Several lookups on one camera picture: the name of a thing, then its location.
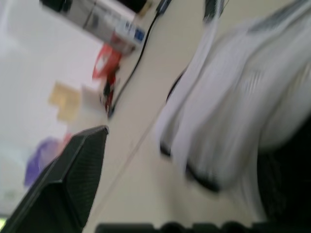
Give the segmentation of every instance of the purple object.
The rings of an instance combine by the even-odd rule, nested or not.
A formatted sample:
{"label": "purple object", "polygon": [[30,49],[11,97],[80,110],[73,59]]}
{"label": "purple object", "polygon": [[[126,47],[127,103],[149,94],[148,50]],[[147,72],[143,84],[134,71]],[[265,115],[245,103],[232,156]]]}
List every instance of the purple object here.
{"label": "purple object", "polygon": [[27,163],[24,185],[31,186],[39,177],[43,169],[57,157],[60,142],[54,138],[47,138],[41,142]]}

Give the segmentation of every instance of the cable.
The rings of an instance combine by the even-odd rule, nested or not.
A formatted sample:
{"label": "cable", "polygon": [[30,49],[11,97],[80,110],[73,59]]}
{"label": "cable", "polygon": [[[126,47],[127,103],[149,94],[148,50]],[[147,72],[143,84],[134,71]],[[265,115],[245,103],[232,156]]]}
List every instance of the cable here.
{"label": "cable", "polygon": [[135,71],[136,71],[136,69],[137,69],[137,67],[138,67],[138,65],[139,65],[139,63],[141,61],[141,58],[142,58],[142,56],[143,56],[143,54],[145,52],[145,48],[146,48],[146,45],[147,45],[147,42],[148,42],[148,37],[150,35],[151,29],[152,29],[154,23],[156,22],[156,20],[158,19],[159,16],[160,16],[160,14],[157,12],[156,15],[155,15],[154,20],[152,21],[152,23],[150,24],[150,27],[148,29],[148,32],[147,32],[147,35],[146,35],[146,39],[145,39],[144,45],[143,45],[143,47],[141,49],[140,56],[139,56],[139,58],[138,58],[138,60],[136,62],[136,65],[134,66],[134,69],[133,69],[132,73],[130,74],[130,76],[128,77],[128,79],[126,80],[125,84],[121,88],[121,90],[120,90],[120,92],[119,92],[119,94],[118,94],[118,96],[117,96],[117,98],[116,98],[112,108],[109,109],[108,118],[111,118],[113,116],[113,114],[115,112],[115,109],[116,109],[116,105],[117,105],[118,101],[120,100],[120,97],[121,97],[123,91],[125,90],[126,86],[129,84],[130,80],[132,79],[132,77],[133,77],[133,75],[134,75],[134,73],[135,73]]}

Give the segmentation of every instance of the desk surface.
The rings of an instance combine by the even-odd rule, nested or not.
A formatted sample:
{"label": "desk surface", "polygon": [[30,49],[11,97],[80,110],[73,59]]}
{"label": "desk surface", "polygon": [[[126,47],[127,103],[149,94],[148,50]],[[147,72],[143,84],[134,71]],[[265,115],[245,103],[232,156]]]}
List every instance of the desk surface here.
{"label": "desk surface", "polygon": [[[245,18],[264,16],[287,2],[232,0],[222,15],[219,34]],[[86,232],[102,221],[152,222],[158,226],[169,220],[186,225],[252,221],[227,197],[215,197],[184,183],[173,166],[159,158],[149,133],[172,83],[196,50],[202,34],[202,6],[203,0],[172,1],[155,24],[144,58],[109,122],[102,179]],[[120,77],[127,77],[137,56],[123,62]]]}

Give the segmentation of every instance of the blue label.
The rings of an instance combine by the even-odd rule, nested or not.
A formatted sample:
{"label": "blue label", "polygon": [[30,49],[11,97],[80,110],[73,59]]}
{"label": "blue label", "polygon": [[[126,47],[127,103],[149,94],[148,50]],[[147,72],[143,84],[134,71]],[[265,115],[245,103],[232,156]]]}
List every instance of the blue label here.
{"label": "blue label", "polygon": [[136,29],[134,38],[138,40],[139,42],[142,42],[144,40],[144,37],[145,37],[145,32],[142,30]]}

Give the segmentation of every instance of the red object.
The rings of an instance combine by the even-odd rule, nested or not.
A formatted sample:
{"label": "red object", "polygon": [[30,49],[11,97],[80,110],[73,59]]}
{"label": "red object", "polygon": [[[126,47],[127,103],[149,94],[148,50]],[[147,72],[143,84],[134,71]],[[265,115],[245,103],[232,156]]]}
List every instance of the red object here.
{"label": "red object", "polygon": [[104,44],[99,52],[93,70],[93,79],[106,79],[119,66],[122,54]]}

